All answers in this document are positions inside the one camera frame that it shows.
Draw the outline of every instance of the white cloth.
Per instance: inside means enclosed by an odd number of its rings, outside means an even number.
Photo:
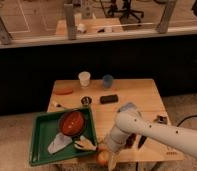
[[[62,133],[58,133],[55,139],[48,146],[48,152],[50,154],[56,153],[57,151],[65,148],[71,142],[72,142],[72,138],[66,135],[63,135]]]

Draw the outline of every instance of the white paper cup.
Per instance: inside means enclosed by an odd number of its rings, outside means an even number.
[[[83,71],[79,73],[78,77],[81,86],[86,87],[90,84],[90,76],[91,76],[90,73],[87,71]]]
[[[113,27],[112,26],[106,26],[104,28],[104,32],[105,33],[112,33],[113,32]]]

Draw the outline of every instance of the red object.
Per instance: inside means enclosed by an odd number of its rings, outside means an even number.
[[[80,111],[72,111],[65,115],[60,120],[60,131],[67,136],[79,135],[85,126],[84,115]]]
[[[67,95],[73,93],[73,89],[70,87],[58,88],[58,89],[54,89],[53,93],[56,95]]]

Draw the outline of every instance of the green tray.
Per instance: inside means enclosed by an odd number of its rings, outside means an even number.
[[[35,119],[32,133],[29,156],[29,163],[31,166],[48,164],[52,162],[66,160],[74,157],[86,156],[95,153],[95,151],[78,150],[74,148],[74,143],[69,144],[67,147],[56,152],[55,154],[50,154],[48,152],[47,148],[49,144],[54,140],[56,134],[59,132],[58,122],[60,117],[65,113],[73,110],[79,110],[84,114],[86,120],[86,128],[82,135],[90,139],[92,143],[97,146],[92,111],[90,108],[77,108],[64,110],[60,112],[40,114]]]

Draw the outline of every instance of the small bowl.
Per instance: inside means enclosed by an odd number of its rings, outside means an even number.
[[[59,119],[59,131],[66,136],[79,136],[85,130],[85,127],[86,120],[84,114],[78,110],[64,113]]]

